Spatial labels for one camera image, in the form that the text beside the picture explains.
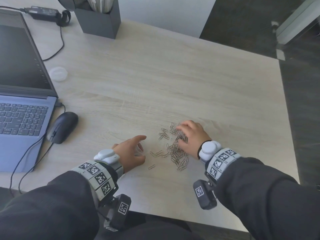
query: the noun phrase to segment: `pile of paper clips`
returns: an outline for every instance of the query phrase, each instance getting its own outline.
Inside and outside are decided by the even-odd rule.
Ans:
[[[173,161],[175,163],[175,165],[178,167],[177,170],[179,170],[179,171],[185,170],[188,165],[189,154],[185,153],[182,149],[179,148],[178,140],[181,139],[185,142],[188,142],[188,138],[186,137],[186,135],[182,131],[176,130],[176,125],[174,123],[171,123],[170,130],[167,130],[165,128],[161,128],[161,130],[162,130],[162,132],[159,133],[159,135],[160,135],[159,140],[161,140],[162,138],[166,138],[167,140],[169,140],[170,137],[166,132],[170,132],[171,134],[176,135],[177,137],[172,145],[169,145],[167,143],[167,153],[166,154],[164,154],[164,152],[162,150],[160,150],[156,153],[150,152],[150,154],[154,157],[171,156],[171,161]],[[151,167],[148,168],[148,170],[150,170],[154,167],[155,167],[155,165],[152,165]]]

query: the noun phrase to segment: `person's left hand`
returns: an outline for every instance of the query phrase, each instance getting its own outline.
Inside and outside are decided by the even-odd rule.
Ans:
[[[123,166],[123,172],[127,173],[130,170],[138,167],[146,161],[146,156],[135,156],[136,146],[143,151],[141,144],[142,140],[145,140],[146,136],[135,136],[129,140],[126,140],[120,144],[114,144],[111,149],[114,150],[120,157],[119,163]]]

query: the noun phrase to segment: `gray pen holder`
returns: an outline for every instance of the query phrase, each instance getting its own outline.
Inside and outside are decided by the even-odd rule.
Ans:
[[[82,31],[86,34],[115,39],[121,24],[119,2],[114,0],[108,13],[76,8],[74,11]]]

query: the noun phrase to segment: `light wood tabletop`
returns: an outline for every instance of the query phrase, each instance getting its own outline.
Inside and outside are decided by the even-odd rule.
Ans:
[[[0,5],[63,10],[57,0],[0,0]],[[60,48],[56,24],[25,19],[43,59]],[[116,195],[131,197],[130,210],[246,231],[219,202],[213,210],[198,205],[192,185],[206,179],[200,161],[189,160],[179,172],[170,158],[150,155],[174,141],[158,140],[161,128],[186,119],[201,123],[222,146],[299,180],[278,60],[127,20],[116,40],[88,35],[74,13],[62,34],[65,48],[45,65],[48,71],[57,66],[68,71],[54,86],[66,110],[79,115],[79,124],[24,178],[22,190],[46,185],[98,151],[143,134],[145,164],[118,181]],[[14,175],[15,189],[22,176]],[[8,188],[9,182],[10,173],[0,173],[0,186]]]

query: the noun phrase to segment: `computer mouse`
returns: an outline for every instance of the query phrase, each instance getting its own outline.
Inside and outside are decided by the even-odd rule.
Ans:
[[[79,117],[76,113],[62,113],[47,132],[47,139],[55,144],[61,144],[77,126]]]

